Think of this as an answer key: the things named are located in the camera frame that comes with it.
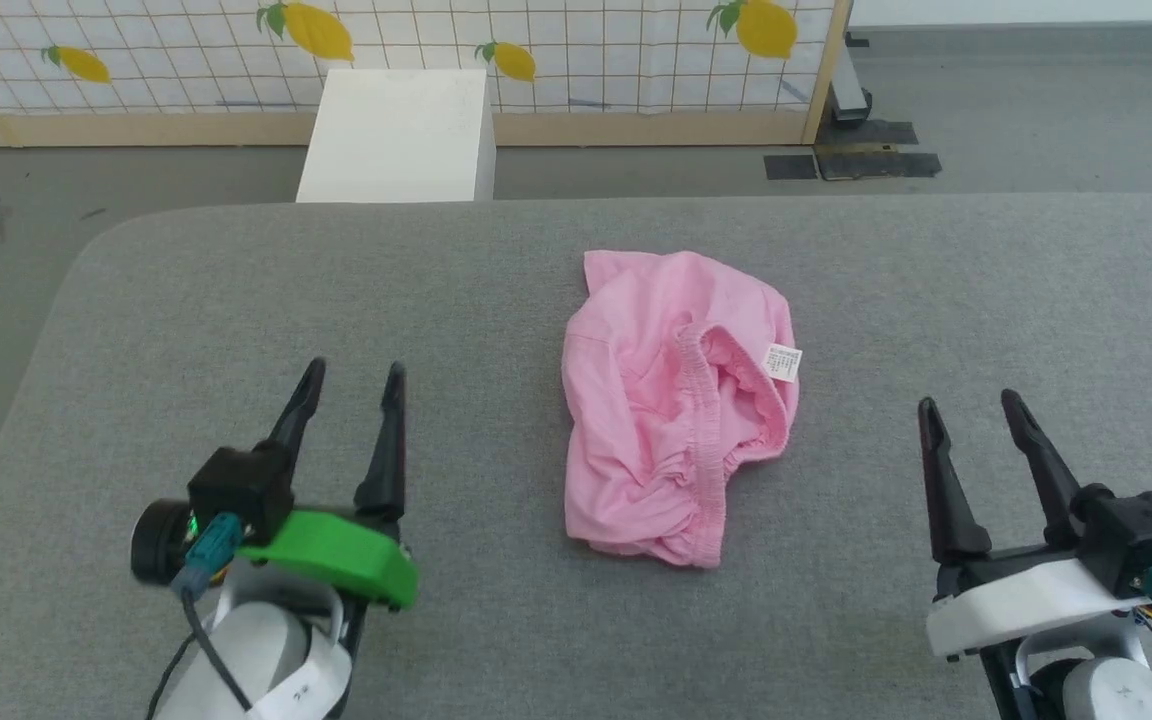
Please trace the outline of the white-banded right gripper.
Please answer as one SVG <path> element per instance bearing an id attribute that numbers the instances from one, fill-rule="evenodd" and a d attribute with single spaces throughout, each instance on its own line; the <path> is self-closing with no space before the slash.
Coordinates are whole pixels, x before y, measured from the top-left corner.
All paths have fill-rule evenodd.
<path id="1" fill-rule="evenodd" d="M 1024 455 L 1044 515 L 1043 537 L 1053 550 L 1073 550 L 1082 521 L 1071 511 L 1079 492 L 1064 458 L 1015 389 L 1002 389 L 1011 442 Z M 972 584 L 972 570 L 1001 569 L 988 530 L 972 511 L 952 462 L 952 438 L 933 397 L 918 404 L 925 507 L 937 596 L 925 620 L 925 637 L 938 659 L 965 655 L 1010 641 L 1032 653 L 1087 647 L 1094 655 L 1146 661 L 1134 611 L 1142 597 L 1120 600 L 1076 559 L 1037 559 L 1006 577 Z"/>

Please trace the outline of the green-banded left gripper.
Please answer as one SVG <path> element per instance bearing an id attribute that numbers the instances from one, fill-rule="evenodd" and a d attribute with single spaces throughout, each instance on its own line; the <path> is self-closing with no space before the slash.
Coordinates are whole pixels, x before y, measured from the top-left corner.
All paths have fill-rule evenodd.
<path id="1" fill-rule="evenodd" d="M 260 450 L 282 450 L 287 471 L 296 468 L 325 376 L 325 357 L 308 363 L 268 438 L 257 445 Z M 367 526 L 397 526 L 404 515 L 406 386 L 403 364 L 393 363 L 381 393 L 381 427 L 367 473 L 355 492 L 356 518 Z M 134 525 L 132 577 L 150 585 L 170 585 L 180 571 L 195 568 L 195 577 L 185 579 L 188 588 L 195 588 L 244 560 L 274 566 L 388 609 L 408 609 L 419 591 L 419 570 L 401 541 L 367 526 L 334 511 L 296 509 L 268 544 L 238 541 L 236 520 L 223 521 L 214 533 L 185 501 L 161 498 L 147 505 Z"/>

